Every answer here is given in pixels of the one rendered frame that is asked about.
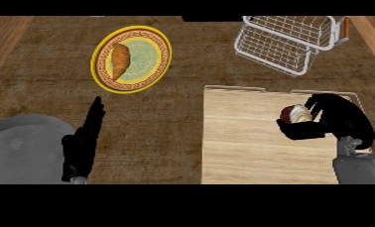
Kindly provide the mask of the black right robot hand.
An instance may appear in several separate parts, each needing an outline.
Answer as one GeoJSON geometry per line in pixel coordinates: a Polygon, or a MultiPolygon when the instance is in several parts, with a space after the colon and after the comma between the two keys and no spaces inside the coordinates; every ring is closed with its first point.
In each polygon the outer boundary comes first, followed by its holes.
{"type": "Polygon", "coordinates": [[[371,121],[360,108],[340,95],[332,93],[313,94],[304,103],[312,118],[321,116],[318,122],[313,120],[288,124],[276,119],[281,132],[291,140],[307,140],[324,138],[331,133],[337,139],[350,136],[360,139],[357,150],[372,147],[375,131],[371,121]]]}

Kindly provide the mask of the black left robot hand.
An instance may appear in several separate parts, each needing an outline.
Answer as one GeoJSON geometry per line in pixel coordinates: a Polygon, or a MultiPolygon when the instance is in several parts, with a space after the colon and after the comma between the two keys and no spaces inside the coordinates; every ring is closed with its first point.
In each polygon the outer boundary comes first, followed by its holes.
{"type": "Polygon", "coordinates": [[[87,179],[95,165],[96,140],[105,115],[104,104],[98,96],[89,110],[83,126],[73,135],[62,138],[64,174],[62,181],[87,179]]]}

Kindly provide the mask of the cupcake with white frosting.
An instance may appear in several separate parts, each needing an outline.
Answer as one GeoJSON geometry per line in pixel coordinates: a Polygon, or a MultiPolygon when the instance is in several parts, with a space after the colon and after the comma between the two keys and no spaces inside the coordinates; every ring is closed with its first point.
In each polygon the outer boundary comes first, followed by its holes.
{"type": "Polygon", "coordinates": [[[300,123],[312,120],[310,112],[301,104],[288,106],[281,111],[281,119],[288,123],[300,123]]]}

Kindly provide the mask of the pale wooden tray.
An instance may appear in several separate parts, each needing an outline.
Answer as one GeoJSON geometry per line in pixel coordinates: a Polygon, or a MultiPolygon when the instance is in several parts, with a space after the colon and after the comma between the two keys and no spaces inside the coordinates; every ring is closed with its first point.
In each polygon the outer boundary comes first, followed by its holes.
{"type": "Polygon", "coordinates": [[[324,138],[291,140],[276,122],[282,110],[295,104],[304,106],[307,98],[319,93],[337,94],[356,105],[355,95],[344,92],[281,93],[247,87],[205,88],[205,183],[337,182],[332,160],[340,139],[326,133],[324,138]]]}

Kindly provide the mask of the brown croissant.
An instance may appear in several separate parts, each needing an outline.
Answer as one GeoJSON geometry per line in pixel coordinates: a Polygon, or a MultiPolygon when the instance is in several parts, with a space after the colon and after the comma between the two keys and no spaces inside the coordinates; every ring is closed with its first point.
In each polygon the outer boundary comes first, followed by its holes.
{"type": "Polygon", "coordinates": [[[130,54],[129,47],[123,44],[112,45],[114,50],[111,54],[111,63],[112,63],[112,79],[118,80],[130,66],[130,54]]]}

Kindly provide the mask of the yellow patterned plate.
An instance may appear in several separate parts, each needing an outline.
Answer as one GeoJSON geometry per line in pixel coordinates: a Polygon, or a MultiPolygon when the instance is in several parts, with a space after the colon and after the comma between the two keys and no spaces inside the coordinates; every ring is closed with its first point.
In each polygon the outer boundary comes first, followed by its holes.
{"type": "Polygon", "coordinates": [[[92,75],[109,92],[130,94],[145,90],[161,79],[171,63],[173,50],[166,35],[149,26],[129,26],[114,31],[98,44],[92,57],[92,75]],[[129,47],[130,66],[112,79],[114,44],[129,47]]]}

